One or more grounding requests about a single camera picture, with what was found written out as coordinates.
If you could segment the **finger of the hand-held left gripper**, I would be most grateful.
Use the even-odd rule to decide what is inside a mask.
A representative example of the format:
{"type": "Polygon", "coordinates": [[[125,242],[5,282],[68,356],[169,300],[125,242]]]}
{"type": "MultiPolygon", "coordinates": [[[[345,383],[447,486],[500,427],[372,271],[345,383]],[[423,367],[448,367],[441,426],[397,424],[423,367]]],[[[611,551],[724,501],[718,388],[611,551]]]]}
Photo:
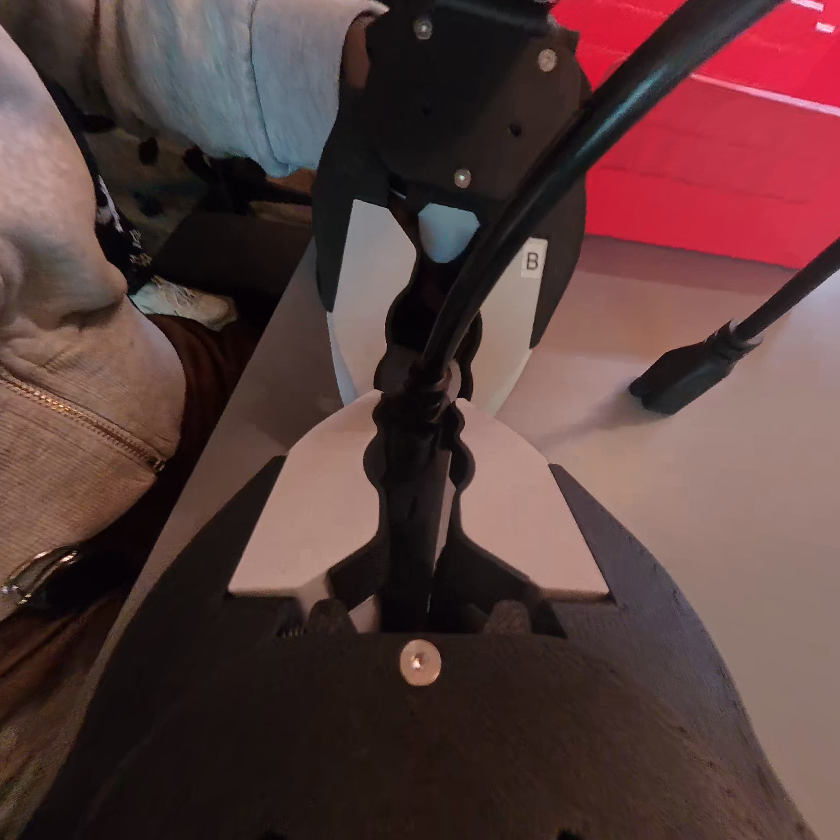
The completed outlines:
{"type": "Polygon", "coordinates": [[[411,279],[416,248],[390,209],[354,199],[333,308],[333,369],[347,406],[374,388],[392,304],[411,279]]]}
{"type": "Polygon", "coordinates": [[[548,239],[530,237],[479,310],[480,339],[469,364],[469,401],[489,415],[499,412],[532,354],[548,248],[548,239]]]}

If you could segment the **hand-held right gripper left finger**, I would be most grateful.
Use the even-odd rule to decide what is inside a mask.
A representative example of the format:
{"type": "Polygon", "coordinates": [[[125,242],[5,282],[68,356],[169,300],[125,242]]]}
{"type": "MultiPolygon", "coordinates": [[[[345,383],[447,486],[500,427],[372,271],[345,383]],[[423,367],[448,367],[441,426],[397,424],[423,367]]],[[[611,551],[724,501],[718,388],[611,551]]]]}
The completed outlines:
{"type": "Polygon", "coordinates": [[[328,573],[373,540],[380,502],[364,471],[376,435],[370,391],[290,449],[228,584],[232,595],[331,597],[328,573]]]}

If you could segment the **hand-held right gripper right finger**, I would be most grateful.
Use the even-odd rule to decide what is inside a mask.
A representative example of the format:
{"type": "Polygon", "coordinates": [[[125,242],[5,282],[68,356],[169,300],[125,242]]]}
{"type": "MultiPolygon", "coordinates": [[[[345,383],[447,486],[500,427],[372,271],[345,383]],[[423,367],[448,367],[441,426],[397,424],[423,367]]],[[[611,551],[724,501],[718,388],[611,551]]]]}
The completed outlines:
{"type": "Polygon", "coordinates": [[[545,457],[494,416],[458,399],[472,473],[460,492],[467,539],[548,596],[607,596],[608,586],[545,457]]]}

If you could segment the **black power plug with cable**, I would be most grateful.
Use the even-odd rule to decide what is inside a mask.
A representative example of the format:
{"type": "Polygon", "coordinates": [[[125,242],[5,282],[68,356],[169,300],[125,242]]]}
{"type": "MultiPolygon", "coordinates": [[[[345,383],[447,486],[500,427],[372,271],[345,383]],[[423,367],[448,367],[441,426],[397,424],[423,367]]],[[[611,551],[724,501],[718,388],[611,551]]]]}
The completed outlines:
{"type": "Polygon", "coordinates": [[[447,411],[449,363],[504,270],[534,229],[640,119],[696,68],[781,4],[689,1],[681,5],[581,106],[481,236],[437,315],[402,388],[384,395],[374,420],[386,460],[423,465],[447,411]]]}

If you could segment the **dark chair seat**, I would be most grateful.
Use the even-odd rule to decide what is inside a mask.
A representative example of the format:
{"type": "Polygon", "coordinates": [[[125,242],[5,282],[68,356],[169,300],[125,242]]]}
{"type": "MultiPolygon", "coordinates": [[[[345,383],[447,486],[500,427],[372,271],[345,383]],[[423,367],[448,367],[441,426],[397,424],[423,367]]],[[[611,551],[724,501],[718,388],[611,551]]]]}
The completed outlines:
{"type": "Polygon", "coordinates": [[[311,236],[304,224],[194,212],[165,240],[152,268],[184,287],[232,298],[244,320],[264,328],[311,236]]]}

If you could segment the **office chair base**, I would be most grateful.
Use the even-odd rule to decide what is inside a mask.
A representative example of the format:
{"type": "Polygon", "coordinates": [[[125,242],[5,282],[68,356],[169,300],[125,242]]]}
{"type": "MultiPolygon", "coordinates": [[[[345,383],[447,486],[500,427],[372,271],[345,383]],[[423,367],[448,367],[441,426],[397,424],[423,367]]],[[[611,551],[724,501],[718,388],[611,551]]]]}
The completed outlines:
{"type": "Polygon", "coordinates": [[[312,205],[310,186],[281,185],[250,159],[216,159],[193,146],[183,153],[182,161],[204,184],[197,203],[200,211],[248,216],[252,203],[312,205]]]}

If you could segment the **white shoe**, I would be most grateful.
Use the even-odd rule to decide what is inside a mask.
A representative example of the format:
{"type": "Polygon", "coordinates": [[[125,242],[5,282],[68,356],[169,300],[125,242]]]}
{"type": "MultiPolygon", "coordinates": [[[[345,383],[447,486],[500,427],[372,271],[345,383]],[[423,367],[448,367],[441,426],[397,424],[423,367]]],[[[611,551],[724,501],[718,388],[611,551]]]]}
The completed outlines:
{"type": "Polygon", "coordinates": [[[129,299],[147,316],[189,319],[213,331],[238,320],[238,310],[231,298],[185,287],[161,276],[153,276],[129,294],[129,299]]]}

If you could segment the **person's beige zip hoodie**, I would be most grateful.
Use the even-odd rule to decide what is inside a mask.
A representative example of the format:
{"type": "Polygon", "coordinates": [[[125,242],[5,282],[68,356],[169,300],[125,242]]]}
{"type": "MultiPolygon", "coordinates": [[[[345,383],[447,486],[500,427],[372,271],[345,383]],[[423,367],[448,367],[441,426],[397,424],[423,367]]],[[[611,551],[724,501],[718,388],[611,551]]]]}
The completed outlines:
{"type": "Polygon", "coordinates": [[[97,240],[77,142],[2,30],[2,618],[24,582],[117,521],[181,436],[172,343],[97,240]]]}

